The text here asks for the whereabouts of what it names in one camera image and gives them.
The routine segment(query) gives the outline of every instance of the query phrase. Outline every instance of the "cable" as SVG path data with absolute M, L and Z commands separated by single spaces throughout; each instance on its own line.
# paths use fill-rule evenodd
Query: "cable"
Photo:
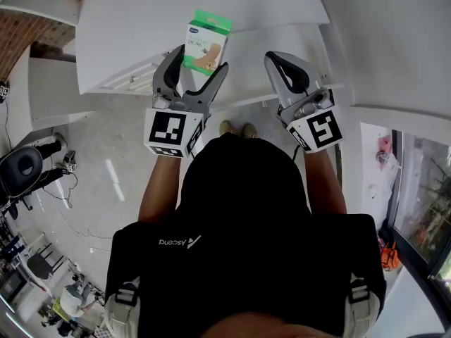
M 293 154 L 293 161 L 295 161 L 296 155 L 297 155 L 297 151 L 299 150 L 300 147 L 301 147 L 300 145 L 296 146 L 295 152 L 294 152 L 294 154 Z
M 55 170 L 56 169 L 56 167 L 54 168 L 54 160 L 53 160 L 53 158 L 50 156 L 50 169 L 48 169 L 48 171 L 47 171 L 47 175 L 45 176 L 45 178 L 43 178 L 43 179 L 41 179 L 41 177 L 39 177 L 39 179 L 37 180 L 37 182 L 36 183 L 34 183 L 33 184 L 33 186 L 35 186 L 38 182 L 40 182 L 41 180 L 45 180 L 45 179 L 47 179 L 47 177 L 49 176 L 49 174 L 50 174 L 50 170 Z
M 77 237 L 78 240 L 80 240 L 83 244 L 85 244 L 86 246 L 88 246 L 89 248 L 93 248 L 93 249 L 97 249 L 99 251 L 108 251 L 111 253 L 111 250 L 109 249 L 103 249 L 103 248 L 97 248 L 96 246 L 91 246 L 89 245 L 87 242 L 85 242 L 84 240 L 81 240 L 81 238 L 78 236 L 79 234 L 83 235 L 84 237 L 86 237 L 82 232 L 78 232 L 77 230 L 75 230 L 72 225 L 69 224 L 68 220 L 66 219 L 66 217 L 64 216 L 64 214 L 62 214 L 62 212 L 59 210 L 59 208 L 56 208 L 56 210 L 60 213 L 60 215 L 63 217 L 64 221 L 66 222 L 67 226 L 74 232 L 74 235 Z M 113 238 L 101 238 L 101 237 L 96 237 L 96 238 L 100 238 L 100 239 L 113 239 Z
M 69 207 L 70 209 L 72 209 L 72 207 L 73 207 L 73 206 L 72 206 L 72 203 L 69 202 L 69 199 L 70 199 L 70 192 L 71 192 L 72 190 L 74 190 L 75 187 L 77 186 L 77 184 L 78 184 L 78 178 L 77 178 L 77 175 L 75 175 L 74 173 L 72 173 L 72 172 L 69 172 L 69 173 L 75 177 L 76 181 L 75 181 L 75 185 L 74 185 L 73 187 L 69 188 L 69 194 L 68 194 L 68 197 L 67 197 L 67 198 L 60 198 L 59 196 L 55 196 L 55 195 L 53 195 L 52 193 L 48 192 L 44 187 L 42 187 L 42 190 L 44 190 L 47 194 L 52 195 L 52 196 L 53 196 L 54 198 L 56 198 L 56 199 L 66 201 L 67 204 L 68 204 L 68 207 Z
M 9 141 L 9 150 L 12 151 L 13 150 L 13 146 L 11 145 L 11 139 L 9 138 L 9 134 L 8 134 L 8 127 L 6 126 L 8 124 L 8 115 L 9 115 L 7 98 L 5 98 L 5 104 L 6 104 L 5 132 L 6 132 L 6 136 L 8 137 L 8 141 Z
M 80 234 L 81 234 L 83 237 L 86 237 L 86 238 L 88 238 L 88 237 L 94 237 L 94 238 L 97 238 L 97 239 L 113 240 L 113 238 L 105 238 L 105 237 L 99 237 L 98 235 L 94 235 L 94 234 L 91 233 L 91 231 L 90 231 L 89 229 L 87 230 L 87 234 L 85 234 L 85 233 L 83 233 L 83 232 L 80 232 Z

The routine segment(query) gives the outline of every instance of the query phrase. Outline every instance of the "shoe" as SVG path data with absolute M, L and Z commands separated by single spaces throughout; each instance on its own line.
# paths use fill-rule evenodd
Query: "shoe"
M 231 132 L 232 134 L 235 134 L 235 127 L 232 125 L 232 123 L 228 120 L 224 120 L 219 125 L 219 136 L 224 135 L 227 132 Z
M 255 129 L 255 126 L 253 126 L 252 124 L 247 123 L 241 131 L 241 137 L 243 139 L 258 138 L 257 129 Z
M 63 135 L 58 132 L 54 133 L 55 142 L 59 142 L 61 144 L 61 149 L 65 149 L 68 147 L 68 143 L 66 139 L 64 139 Z

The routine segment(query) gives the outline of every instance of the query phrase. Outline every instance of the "brick wall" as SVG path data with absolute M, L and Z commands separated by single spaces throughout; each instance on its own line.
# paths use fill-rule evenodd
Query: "brick wall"
M 42 54 L 75 38 L 73 26 L 41 16 L 0 9 L 0 80 L 6 81 L 28 45 Z

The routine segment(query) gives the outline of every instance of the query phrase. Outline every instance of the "product box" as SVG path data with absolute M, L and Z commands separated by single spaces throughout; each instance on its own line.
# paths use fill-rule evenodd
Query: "product box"
M 187 28 L 183 66 L 205 75 L 213 74 L 221 64 L 231 30 L 231 20 L 196 10 Z

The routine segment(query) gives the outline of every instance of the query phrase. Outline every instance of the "white table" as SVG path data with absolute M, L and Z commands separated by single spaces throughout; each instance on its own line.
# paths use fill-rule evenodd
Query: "white table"
M 39 15 L 76 26 L 80 2 L 78 0 L 0 0 L 0 8 Z
M 321 0 L 85 0 L 75 41 L 80 93 L 152 94 L 162 53 L 185 42 L 196 8 L 233 21 L 223 57 L 230 70 L 212 109 L 276 97 L 264 70 L 268 50 L 312 62 L 333 83 L 319 32 L 319 24 L 329 23 Z M 206 80 L 186 74 L 192 78 L 182 77 L 183 89 L 199 89 Z

